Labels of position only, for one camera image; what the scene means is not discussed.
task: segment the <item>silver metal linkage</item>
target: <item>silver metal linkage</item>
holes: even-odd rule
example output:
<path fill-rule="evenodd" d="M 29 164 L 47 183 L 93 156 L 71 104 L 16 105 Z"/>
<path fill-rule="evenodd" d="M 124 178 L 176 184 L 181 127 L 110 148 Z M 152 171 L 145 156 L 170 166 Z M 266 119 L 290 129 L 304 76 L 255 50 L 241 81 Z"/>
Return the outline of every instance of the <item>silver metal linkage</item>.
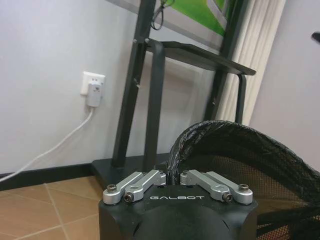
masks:
<path fill-rule="evenodd" d="M 103 202 L 108 205 L 117 204 L 120 202 L 122 196 L 125 193 L 125 188 L 131 184 L 136 183 L 138 180 L 143 178 L 143 173 L 135 171 L 117 185 L 110 184 L 106 190 L 103 191 Z"/>
<path fill-rule="evenodd" d="M 152 185 L 165 185 L 166 174 L 158 170 L 151 170 L 146 175 L 135 171 L 117 185 L 110 184 L 103 191 L 103 202 L 114 205 L 123 197 L 126 203 L 138 201 L 144 197 L 144 192 Z"/>
<path fill-rule="evenodd" d="M 197 170 L 189 170 L 181 173 L 180 184 L 199 185 L 210 193 L 210 196 L 213 199 L 221 202 L 230 203 L 233 199 L 229 187 L 224 184 L 217 183 Z"/>
<path fill-rule="evenodd" d="M 152 185 L 165 185 L 166 174 L 158 170 L 151 170 L 135 184 L 125 188 L 123 200 L 132 203 L 144 198 L 144 192 Z"/>
<path fill-rule="evenodd" d="M 247 184 L 236 184 L 233 181 L 219 175 L 214 171 L 208 171 L 205 173 L 208 178 L 228 186 L 234 200 L 240 204 L 251 204 L 253 201 L 253 192 L 249 189 Z"/>

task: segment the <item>white wall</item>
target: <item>white wall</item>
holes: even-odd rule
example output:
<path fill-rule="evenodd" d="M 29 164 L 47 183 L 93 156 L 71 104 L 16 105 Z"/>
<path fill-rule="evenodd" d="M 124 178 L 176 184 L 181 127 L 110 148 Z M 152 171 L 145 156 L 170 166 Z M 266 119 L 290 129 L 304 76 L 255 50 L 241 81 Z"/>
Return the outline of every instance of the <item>white wall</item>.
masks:
<path fill-rule="evenodd" d="M 250 126 L 291 148 L 320 171 L 319 0 L 288 0 Z"/>
<path fill-rule="evenodd" d="M 0 6 L 0 173 L 15 171 L 84 120 L 83 71 L 106 75 L 102 104 L 83 130 L 32 168 L 110 158 L 137 15 L 105 0 L 0 0 Z M 151 37 L 199 45 L 165 27 Z M 128 156 L 144 151 L 150 67 L 148 55 Z M 210 73 L 166 62 L 159 153 L 202 119 L 210 84 Z"/>

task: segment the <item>wall outlet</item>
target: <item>wall outlet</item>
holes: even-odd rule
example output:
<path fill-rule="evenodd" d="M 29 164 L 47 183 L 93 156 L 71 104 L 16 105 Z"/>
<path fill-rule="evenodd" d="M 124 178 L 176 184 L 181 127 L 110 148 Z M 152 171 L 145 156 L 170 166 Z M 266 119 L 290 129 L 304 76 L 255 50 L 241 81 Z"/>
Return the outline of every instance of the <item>wall outlet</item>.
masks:
<path fill-rule="evenodd" d="M 106 78 L 105 75 L 84 71 L 80 94 L 83 96 L 88 95 L 88 85 L 89 84 L 98 84 L 98 85 L 103 86 L 105 83 L 105 78 Z"/>

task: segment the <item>tiled floor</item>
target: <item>tiled floor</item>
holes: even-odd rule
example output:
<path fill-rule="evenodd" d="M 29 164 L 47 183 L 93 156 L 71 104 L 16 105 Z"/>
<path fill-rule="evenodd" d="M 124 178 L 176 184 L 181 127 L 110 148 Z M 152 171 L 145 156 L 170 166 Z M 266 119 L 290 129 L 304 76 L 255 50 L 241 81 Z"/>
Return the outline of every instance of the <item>tiled floor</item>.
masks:
<path fill-rule="evenodd" d="M 95 177 L 0 191 L 0 240 L 98 240 Z"/>

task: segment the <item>black cable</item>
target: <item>black cable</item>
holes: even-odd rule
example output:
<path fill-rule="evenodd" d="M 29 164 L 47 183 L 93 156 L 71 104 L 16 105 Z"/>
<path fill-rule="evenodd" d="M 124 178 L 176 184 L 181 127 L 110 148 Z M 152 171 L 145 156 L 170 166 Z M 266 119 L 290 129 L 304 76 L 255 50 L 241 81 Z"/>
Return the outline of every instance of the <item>black cable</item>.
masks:
<path fill-rule="evenodd" d="M 164 24 L 164 9 L 172 6 L 172 4 L 174 4 L 176 0 L 172 0 L 172 2 L 170 4 L 166 4 L 168 0 L 160 0 L 160 1 L 161 1 L 160 6 L 154 12 L 153 17 L 152 17 L 152 22 L 151 22 L 151 27 L 157 31 L 160 30 Z M 161 14 L 161 22 L 160 22 L 160 26 L 158 28 L 156 28 L 155 23 L 156 23 L 156 19 L 159 16 L 159 14 Z"/>

